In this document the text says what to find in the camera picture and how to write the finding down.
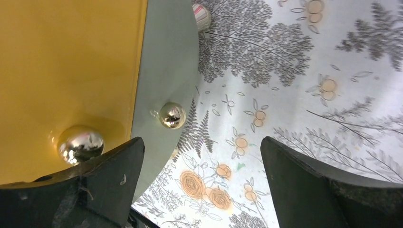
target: yellow panel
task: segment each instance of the yellow panel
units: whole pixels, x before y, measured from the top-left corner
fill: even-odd
[[[0,0],[0,184],[69,166],[58,137],[130,137],[146,0]]]

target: floral pattern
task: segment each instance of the floral pattern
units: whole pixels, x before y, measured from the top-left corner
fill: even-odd
[[[195,2],[212,15],[201,79],[177,148],[135,209],[163,228],[278,227],[266,136],[403,183],[402,0]]]

